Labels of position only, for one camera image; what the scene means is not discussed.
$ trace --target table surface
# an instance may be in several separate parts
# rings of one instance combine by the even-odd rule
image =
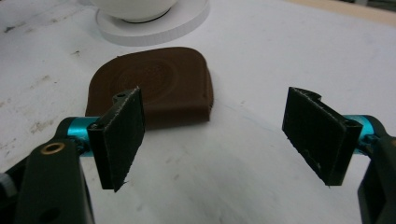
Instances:
[[[396,28],[275,0],[212,0],[181,38],[130,48],[104,40],[84,0],[0,2],[0,172],[84,116],[109,60],[189,47],[206,58],[215,104],[206,124],[147,132],[118,193],[82,158],[96,223],[360,223],[355,155],[342,187],[324,186],[281,131],[288,87],[341,114],[369,114],[396,135]]]

